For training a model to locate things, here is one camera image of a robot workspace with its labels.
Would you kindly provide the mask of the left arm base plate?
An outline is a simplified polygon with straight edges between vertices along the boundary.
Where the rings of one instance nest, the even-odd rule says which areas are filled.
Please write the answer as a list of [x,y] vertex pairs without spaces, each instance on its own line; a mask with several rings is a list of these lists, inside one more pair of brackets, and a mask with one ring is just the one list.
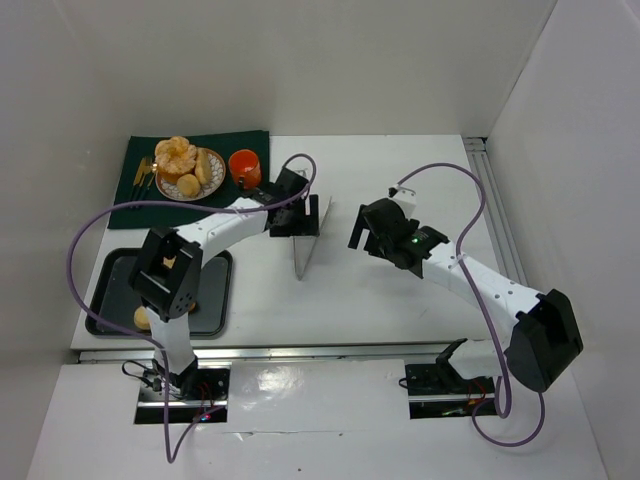
[[[160,425],[164,422],[164,381],[154,370],[142,367],[131,376],[139,381],[139,393],[134,416],[136,425]],[[226,423],[230,369],[214,367],[199,369],[194,380],[181,390],[169,386],[169,424]]]

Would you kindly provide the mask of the long bread roll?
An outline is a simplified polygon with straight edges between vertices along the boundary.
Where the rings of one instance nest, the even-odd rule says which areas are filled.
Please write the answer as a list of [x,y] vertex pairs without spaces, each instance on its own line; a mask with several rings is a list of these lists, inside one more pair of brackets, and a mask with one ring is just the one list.
[[201,185],[208,184],[213,177],[208,152],[204,148],[197,149],[196,164],[194,175],[197,177]]

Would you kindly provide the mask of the round bread slice top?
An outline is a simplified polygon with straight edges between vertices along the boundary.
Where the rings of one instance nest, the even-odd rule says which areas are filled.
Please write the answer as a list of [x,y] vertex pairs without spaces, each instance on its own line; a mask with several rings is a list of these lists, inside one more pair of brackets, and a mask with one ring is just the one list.
[[186,174],[181,176],[177,182],[176,186],[179,192],[188,198],[194,198],[199,195],[201,191],[201,184],[197,177],[193,174]]

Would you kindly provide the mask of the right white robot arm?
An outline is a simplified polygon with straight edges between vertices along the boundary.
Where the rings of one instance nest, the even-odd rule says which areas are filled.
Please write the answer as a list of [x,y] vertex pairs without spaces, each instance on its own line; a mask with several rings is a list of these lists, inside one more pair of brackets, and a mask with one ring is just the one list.
[[412,218],[415,193],[399,188],[359,208],[348,243],[440,285],[488,313],[495,337],[459,339],[436,359],[443,383],[510,373],[546,392],[583,350],[569,298],[520,285],[464,252],[441,232]]

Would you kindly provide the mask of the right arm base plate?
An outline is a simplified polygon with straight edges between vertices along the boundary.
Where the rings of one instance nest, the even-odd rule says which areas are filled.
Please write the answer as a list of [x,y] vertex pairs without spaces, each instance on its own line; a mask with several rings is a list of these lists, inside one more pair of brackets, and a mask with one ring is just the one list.
[[486,405],[478,410],[480,416],[497,415],[495,384],[489,378],[443,380],[435,364],[407,364],[398,385],[408,394],[412,420],[470,417],[483,402]]

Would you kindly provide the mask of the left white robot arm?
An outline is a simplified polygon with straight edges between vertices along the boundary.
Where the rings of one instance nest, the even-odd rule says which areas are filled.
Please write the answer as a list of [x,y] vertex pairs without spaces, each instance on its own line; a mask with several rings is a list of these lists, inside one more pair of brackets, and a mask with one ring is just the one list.
[[129,284],[149,321],[154,368],[181,394],[195,385],[198,370],[188,317],[201,270],[224,250],[265,231],[276,238],[318,236],[318,197],[309,193],[311,183],[284,167],[275,182],[241,192],[222,213],[149,230]]

